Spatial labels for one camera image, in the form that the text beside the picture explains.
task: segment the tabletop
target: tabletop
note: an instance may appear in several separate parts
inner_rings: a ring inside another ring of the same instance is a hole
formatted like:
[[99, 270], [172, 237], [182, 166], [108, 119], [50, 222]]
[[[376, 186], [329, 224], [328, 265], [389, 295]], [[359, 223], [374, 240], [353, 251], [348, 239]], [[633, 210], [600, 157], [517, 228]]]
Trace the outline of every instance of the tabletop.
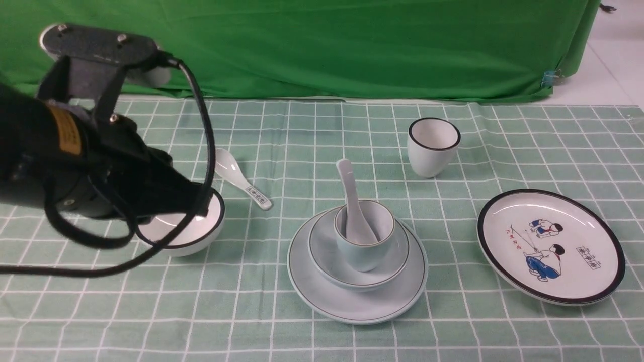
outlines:
[[[262, 211], [216, 177], [225, 225], [207, 249], [159, 255], [102, 279], [0, 278], [2, 361], [640, 361], [644, 359], [644, 112], [635, 106], [391, 104], [209, 100], [217, 147], [274, 206]], [[123, 99], [148, 145], [203, 180], [194, 100]], [[412, 171], [408, 126], [441, 117], [462, 133], [436, 178]], [[428, 255], [426, 290], [392, 321], [351, 326], [314, 312], [290, 283], [286, 255], [309, 218], [344, 203], [335, 162], [354, 164], [361, 198], [387, 205]], [[559, 307], [506, 283], [478, 245], [478, 212], [512, 189], [554, 191], [587, 206], [626, 254], [619, 289]], [[75, 218], [122, 234], [118, 222]], [[84, 249], [38, 210], [0, 205], [0, 262], [100, 267], [144, 250]]]

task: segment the robotic arm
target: robotic arm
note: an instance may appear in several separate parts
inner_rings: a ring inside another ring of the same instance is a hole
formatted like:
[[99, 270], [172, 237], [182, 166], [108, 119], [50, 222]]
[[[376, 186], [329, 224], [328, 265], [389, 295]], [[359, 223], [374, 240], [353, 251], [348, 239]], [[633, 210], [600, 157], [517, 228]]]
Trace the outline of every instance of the robotic arm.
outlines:
[[[94, 278], [132, 269], [152, 258], [195, 216], [205, 216], [214, 189], [214, 135], [201, 91], [188, 67], [154, 40], [77, 24], [51, 26], [41, 48], [55, 60], [35, 97], [0, 84], [0, 203], [43, 209], [63, 236], [86, 247], [118, 249], [136, 234], [152, 248], [106, 269], [0, 265], [0, 274]], [[145, 145], [137, 125], [114, 112], [122, 85], [158, 87], [170, 68], [187, 77], [202, 115], [208, 145], [205, 182], [183, 177], [172, 157]], [[92, 99], [90, 110], [69, 104]], [[128, 235], [97, 236], [75, 227], [62, 213], [123, 220]], [[161, 240], [139, 231], [158, 214], [184, 219]]]

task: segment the white floor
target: white floor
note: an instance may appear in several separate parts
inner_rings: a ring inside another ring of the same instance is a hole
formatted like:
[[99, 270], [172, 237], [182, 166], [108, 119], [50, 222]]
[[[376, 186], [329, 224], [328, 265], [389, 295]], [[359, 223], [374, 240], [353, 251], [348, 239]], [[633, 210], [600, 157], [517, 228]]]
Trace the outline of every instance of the white floor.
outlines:
[[636, 104], [644, 108], [644, 0], [603, 0], [577, 74], [544, 104]]

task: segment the green cloth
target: green cloth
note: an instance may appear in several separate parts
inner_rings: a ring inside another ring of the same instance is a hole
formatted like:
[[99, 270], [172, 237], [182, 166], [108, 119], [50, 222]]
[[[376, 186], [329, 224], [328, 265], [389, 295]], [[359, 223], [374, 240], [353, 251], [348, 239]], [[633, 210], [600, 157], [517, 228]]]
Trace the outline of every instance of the green cloth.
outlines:
[[[217, 177], [225, 221], [194, 255], [160, 255], [101, 279], [2, 276], [0, 361], [641, 361], [644, 124], [629, 122], [644, 118], [640, 108], [301, 100], [208, 107], [217, 147], [230, 149], [273, 207], [262, 211]], [[193, 100], [121, 100], [117, 109], [147, 144], [173, 156], [179, 172], [204, 179]], [[414, 174], [406, 151], [418, 117], [443, 117], [462, 134], [451, 164], [430, 180]], [[343, 157], [354, 164], [360, 197], [379, 200], [413, 228], [428, 255], [421, 298], [378, 325], [313, 313], [287, 270], [298, 229], [345, 202], [335, 166]], [[477, 215], [490, 198], [524, 187], [574, 198], [610, 225], [629, 263], [611, 298], [560, 307], [497, 276], [477, 242]], [[98, 235], [126, 232], [122, 222], [77, 225]], [[147, 249], [132, 242], [96, 252], [66, 242], [41, 211], [1, 204], [0, 241], [0, 262], [22, 265], [105, 267]]]
[[[599, 0], [10, 1], [0, 73], [34, 92], [52, 23], [140, 33], [185, 60], [205, 94], [526, 102], [572, 75]], [[177, 73], [158, 91], [190, 94]]]

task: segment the white cup with black rim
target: white cup with black rim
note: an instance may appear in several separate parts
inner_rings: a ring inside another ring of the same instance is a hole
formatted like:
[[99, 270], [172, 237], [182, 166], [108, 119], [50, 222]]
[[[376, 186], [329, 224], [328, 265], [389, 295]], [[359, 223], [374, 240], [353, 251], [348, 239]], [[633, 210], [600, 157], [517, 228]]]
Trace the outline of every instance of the white cup with black rim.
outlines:
[[407, 132], [407, 155], [413, 172], [424, 178], [437, 176], [456, 155], [459, 144], [460, 131], [447, 120], [415, 120]]

